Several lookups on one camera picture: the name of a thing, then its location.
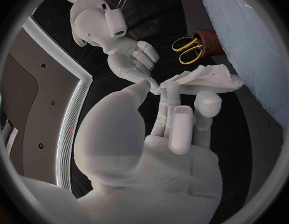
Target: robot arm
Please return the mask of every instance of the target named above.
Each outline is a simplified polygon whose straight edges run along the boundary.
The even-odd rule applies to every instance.
[[[160,57],[149,43],[125,37],[127,25],[121,9],[111,9],[105,0],[68,1],[73,3],[71,27],[79,46],[101,47],[115,75],[134,83],[147,79],[152,92],[158,88],[150,72]]]

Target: scissors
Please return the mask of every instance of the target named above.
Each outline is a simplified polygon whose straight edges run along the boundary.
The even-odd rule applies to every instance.
[[[178,41],[180,41],[180,40],[184,40],[184,39],[191,39],[192,41],[189,42],[189,43],[187,43],[186,45],[182,46],[181,48],[178,48],[178,49],[174,48],[174,44],[175,44],[176,42],[178,42]],[[184,51],[185,49],[189,48],[189,47],[192,46],[193,44],[197,44],[197,46],[192,47],[192,48]],[[182,37],[182,38],[180,38],[180,39],[177,39],[177,40],[172,44],[172,49],[173,49],[175,52],[184,51],[184,52],[180,55],[179,61],[180,61],[180,63],[182,63],[183,65],[188,65],[188,64],[191,64],[191,63],[193,63],[193,62],[195,62],[195,61],[197,61],[197,60],[199,59],[199,57],[200,57],[201,54],[202,54],[202,49],[203,49],[203,47],[202,47],[202,45],[200,45],[200,41],[199,41],[197,38],[193,39],[193,37],[191,37],[191,36],[185,36],[185,37]],[[199,52],[199,54],[197,55],[197,57],[196,57],[194,60],[189,61],[189,62],[183,62],[183,61],[182,61],[182,56],[183,56],[183,55],[185,55],[186,53],[188,53],[188,52],[190,52],[190,51],[196,50],[196,49],[199,49],[199,50],[201,50],[201,51]]]

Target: yellow scissors handle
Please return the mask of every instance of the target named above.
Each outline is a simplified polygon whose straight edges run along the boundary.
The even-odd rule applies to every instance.
[[[174,51],[176,51],[176,52],[183,51],[183,50],[187,49],[188,47],[192,46],[194,43],[196,43],[196,42],[198,41],[198,39],[195,38],[193,41],[191,41],[190,43],[186,44],[185,46],[183,46],[183,47],[181,47],[181,48],[179,48],[179,49],[175,49],[175,48],[173,47],[176,42],[178,42],[178,41],[180,41],[180,40],[183,40],[183,39],[189,39],[189,38],[192,39],[191,36],[185,36],[185,37],[182,37],[182,38],[180,38],[180,39],[177,39],[177,40],[172,44],[172,49],[173,49]]]
[[[184,52],[180,55],[180,58],[179,58],[180,62],[181,62],[183,65],[188,65],[188,64],[191,64],[191,63],[197,61],[197,60],[199,59],[199,57],[201,56],[201,54],[202,54],[202,50],[200,51],[200,53],[198,54],[198,56],[197,56],[194,60],[192,60],[192,61],[183,62],[183,61],[181,60],[181,57],[182,57],[184,54],[188,53],[189,51],[192,51],[192,50],[194,50],[194,49],[196,49],[196,48],[199,48],[199,47],[202,47],[202,46],[200,45],[200,46],[192,47],[192,48],[190,48],[189,50],[184,51]]]

